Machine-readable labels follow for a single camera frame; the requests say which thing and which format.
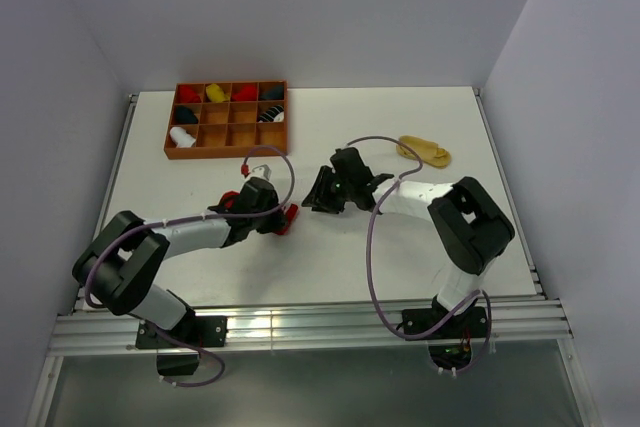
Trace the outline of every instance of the gray floor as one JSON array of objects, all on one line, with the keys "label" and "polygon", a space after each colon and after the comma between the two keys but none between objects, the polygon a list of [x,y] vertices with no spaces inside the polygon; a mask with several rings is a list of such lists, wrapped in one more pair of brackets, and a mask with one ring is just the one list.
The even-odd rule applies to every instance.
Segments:
[{"label": "gray floor", "polygon": [[69,358],[47,425],[581,425],[555,342],[497,348],[455,381],[424,346],[227,354],[225,377],[198,389],[160,384],[152,356]]}]

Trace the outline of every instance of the black and white striped toy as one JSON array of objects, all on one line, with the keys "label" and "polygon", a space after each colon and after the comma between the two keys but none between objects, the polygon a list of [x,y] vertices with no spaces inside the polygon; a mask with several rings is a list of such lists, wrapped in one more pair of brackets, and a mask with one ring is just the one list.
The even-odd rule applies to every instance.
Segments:
[{"label": "black and white striped toy", "polygon": [[258,117],[258,122],[282,122],[283,120],[284,107],[281,105],[274,105]]}]

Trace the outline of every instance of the yellow object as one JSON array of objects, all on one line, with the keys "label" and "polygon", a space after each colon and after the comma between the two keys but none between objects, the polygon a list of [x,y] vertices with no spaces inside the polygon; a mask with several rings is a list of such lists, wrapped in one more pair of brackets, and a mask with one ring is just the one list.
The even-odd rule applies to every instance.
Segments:
[{"label": "yellow object", "polygon": [[229,94],[225,94],[224,90],[218,84],[207,85],[205,89],[207,92],[207,98],[211,102],[228,102]]},{"label": "yellow object", "polygon": [[[451,163],[451,154],[447,152],[446,149],[440,148],[440,146],[435,142],[424,140],[420,137],[414,137],[412,135],[403,135],[398,140],[415,150],[422,161],[432,167],[444,169]],[[411,152],[399,145],[396,145],[396,152],[407,159],[415,158]]]}]

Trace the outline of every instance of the white table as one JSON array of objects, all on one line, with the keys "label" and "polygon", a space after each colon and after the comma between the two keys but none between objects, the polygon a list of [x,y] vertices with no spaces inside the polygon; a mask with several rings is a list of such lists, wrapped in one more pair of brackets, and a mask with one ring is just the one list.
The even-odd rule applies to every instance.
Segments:
[{"label": "white table", "polygon": [[[168,160],[163,152],[173,92],[140,94],[113,185],[106,220],[120,210],[144,218],[201,212],[243,182],[241,159]],[[290,159],[296,169],[293,201],[309,192],[336,147],[364,135],[403,134],[439,142],[453,156],[444,170],[426,166],[414,180],[454,182],[477,178],[513,219],[473,91],[453,88],[291,89]],[[358,145],[374,174],[412,167],[390,143]],[[267,161],[272,182],[286,192],[288,171]],[[201,250],[166,261],[156,282],[193,306],[282,305],[369,299],[364,248],[369,214],[353,205],[337,216],[308,209],[284,237],[252,233],[228,249]],[[374,236],[374,278],[381,299],[434,296],[449,259],[432,224],[384,215]],[[535,295],[519,237],[495,262],[485,281],[491,296]]]}]

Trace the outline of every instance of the cable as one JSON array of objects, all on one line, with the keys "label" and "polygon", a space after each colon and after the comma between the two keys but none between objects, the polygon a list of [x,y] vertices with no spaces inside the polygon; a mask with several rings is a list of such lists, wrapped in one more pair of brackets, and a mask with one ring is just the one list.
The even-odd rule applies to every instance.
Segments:
[{"label": "cable", "polygon": [[[256,212],[256,213],[252,213],[252,214],[228,214],[228,213],[218,213],[218,212],[209,212],[208,214],[202,216],[202,215],[193,215],[190,217],[182,217],[182,218],[178,218],[178,219],[172,219],[169,221],[162,221],[162,222],[152,222],[149,224],[144,224],[144,225],[139,225],[138,227],[134,227],[131,230],[128,230],[127,232],[125,232],[124,234],[122,234],[120,237],[118,237],[117,239],[115,239],[113,242],[111,242],[111,244],[109,244],[109,246],[98,256],[98,258],[96,259],[95,263],[93,264],[93,266],[91,267],[91,270],[89,271],[89,275],[87,275],[87,280],[84,284],[84,299],[87,303],[87,305],[89,305],[90,307],[93,307],[94,309],[100,309],[103,308],[104,305],[94,302],[93,299],[91,299],[91,290],[93,288],[93,282],[95,281],[96,278],[96,274],[98,272],[98,269],[100,268],[100,266],[104,263],[105,259],[111,255],[111,253],[116,250],[120,244],[122,244],[122,242],[124,242],[125,240],[127,240],[128,238],[138,234],[139,232],[143,232],[145,230],[151,230],[151,229],[157,229],[159,227],[169,227],[172,225],[183,225],[183,224],[190,224],[190,223],[194,223],[194,222],[202,222],[204,220],[209,220],[209,219],[255,219],[257,217],[265,217],[267,215],[271,215],[274,212],[277,212],[278,210],[283,209],[287,203],[289,202],[289,199],[291,199],[291,196],[293,195],[293,189],[295,187],[295,183],[296,183],[296,176],[295,176],[295,172],[293,170],[293,165],[291,165],[291,161],[287,158],[287,156],[280,151],[280,149],[278,149],[277,147],[274,147],[273,145],[257,145],[255,147],[253,147],[248,153],[247,155],[244,157],[244,160],[242,161],[242,167],[241,167],[241,171],[245,171],[246,169],[244,168],[244,166],[247,165],[247,161],[249,160],[249,158],[253,155],[253,153],[256,150],[261,150],[261,149],[270,149],[272,151],[274,151],[276,154],[278,154],[280,157],[282,157],[282,160],[284,160],[285,164],[287,164],[287,167],[289,168],[289,173],[291,174],[291,184],[289,186],[289,191],[287,192],[287,195],[285,195],[284,199],[282,200],[282,202],[280,202],[280,204],[278,204],[276,207],[273,207],[272,209],[266,210],[264,212]],[[193,382],[193,383],[189,383],[189,382],[175,382],[171,379],[167,379],[165,378],[164,380],[171,383],[171,384],[175,384],[178,385],[180,387],[201,387],[203,385],[208,385],[211,384],[213,382],[215,382],[216,380],[218,380],[220,378],[220,376],[222,375],[222,373],[225,370],[225,363],[223,362],[223,360],[216,354],[214,354],[213,352],[209,352],[205,349],[202,349],[200,347],[195,347],[193,345],[189,345],[189,344],[185,344],[184,342],[181,342],[177,339],[174,339],[173,337],[171,337],[169,334],[167,334],[164,330],[162,330],[160,327],[158,327],[157,325],[154,324],[154,327],[156,328],[158,335],[160,337],[162,337],[164,340],[166,340],[167,342],[170,342],[178,347],[182,347],[185,349],[191,349],[194,350],[200,354],[204,354],[204,355],[208,355],[210,357],[213,357],[217,362],[220,363],[220,372],[218,372],[214,377],[212,377],[211,379],[202,381],[202,382]]]},{"label": "cable", "polygon": [[384,314],[384,311],[382,310],[382,306],[380,305],[380,301],[378,300],[378,296],[376,295],[376,290],[373,284],[373,268],[372,268],[372,261],[371,261],[371,251],[373,246],[373,228],[375,226],[376,218],[380,213],[380,207],[382,206],[384,201],[393,193],[394,190],[396,190],[400,186],[400,183],[404,177],[406,177],[407,175],[415,174],[416,172],[419,172],[420,170],[422,170],[424,163],[415,150],[413,150],[411,147],[406,145],[404,142],[400,142],[399,140],[396,140],[391,137],[385,137],[381,135],[370,135],[367,137],[360,137],[355,140],[352,140],[351,142],[348,142],[347,145],[351,146],[353,144],[356,144],[358,142],[362,142],[365,140],[385,140],[388,142],[393,142],[394,144],[397,144],[400,147],[406,149],[408,152],[411,152],[411,154],[416,158],[419,164],[418,167],[402,172],[398,176],[398,180],[396,180],[393,183],[393,185],[389,189],[387,189],[387,191],[384,194],[382,194],[382,196],[380,197],[376,205],[373,207],[373,211],[371,212],[371,217],[369,218],[369,227],[367,229],[367,244],[366,244],[366,267],[367,267],[367,285],[369,287],[369,295],[371,296],[371,302],[373,303],[373,308],[375,309],[376,314],[378,314],[378,317],[380,318],[380,321],[382,322],[382,324],[387,328],[389,332],[391,332],[396,337],[399,337],[404,340],[423,340],[429,337],[434,332],[436,332],[440,327],[442,327],[447,321],[449,321],[449,319],[451,319],[456,314],[456,312],[462,309],[462,307],[467,305],[476,297],[483,295],[485,300],[487,301],[487,318],[489,322],[489,326],[487,327],[487,336],[485,337],[484,344],[482,345],[482,348],[480,349],[480,352],[478,353],[478,355],[474,356],[474,359],[469,363],[469,365],[457,371],[457,372],[463,372],[469,369],[469,367],[471,367],[473,364],[475,364],[478,358],[484,355],[484,353],[486,352],[487,346],[489,344],[489,339],[491,337],[491,321],[492,321],[491,301],[489,300],[489,296],[484,291],[474,290],[469,295],[467,295],[463,300],[461,300],[453,309],[451,309],[447,313],[447,315],[445,315],[442,319],[440,319],[438,323],[436,323],[429,330],[425,332],[421,332],[419,334],[405,334],[404,332],[400,332],[399,330],[396,330],[395,326],[391,322],[389,322],[389,319],[387,319],[386,315]]},{"label": "cable", "polygon": [[176,380],[173,380],[169,377],[162,377],[162,380],[174,385],[176,387],[204,387],[205,385],[209,385],[209,384],[213,384],[216,380],[218,380],[220,377],[222,377],[222,374],[224,374],[224,371],[227,368],[227,364],[225,364],[224,360],[222,360],[222,357],[220,357],[217,354],[214,354],[213,352],[210,352],[208,350],[203,349],[202,347],[196,347],[194,345],[189,345],[187,343],[181,342],[178,339],[174,339],[173,337],[171,337],[169,334],[167,334],[164,330],[162,330],[160,327],[158,327],[157,325],[155,326],[156,329],[156,333],[158,334],[159,337],[162,337],[164,340],[166,340],[167,342],[177,346],[177,347],[182,347],[184,349],[190,349],[193,350],[195,352],[198,352],[201,356],[202,355],[206,355],[208,357],[211,357],[213,360],[215,360],[218,364],[220,364],[220,370],[218,371],[218,373],[216,375],[214,375],[213,377],[207,379],[207,380],[203,380],[201,382],[179,382]]}]

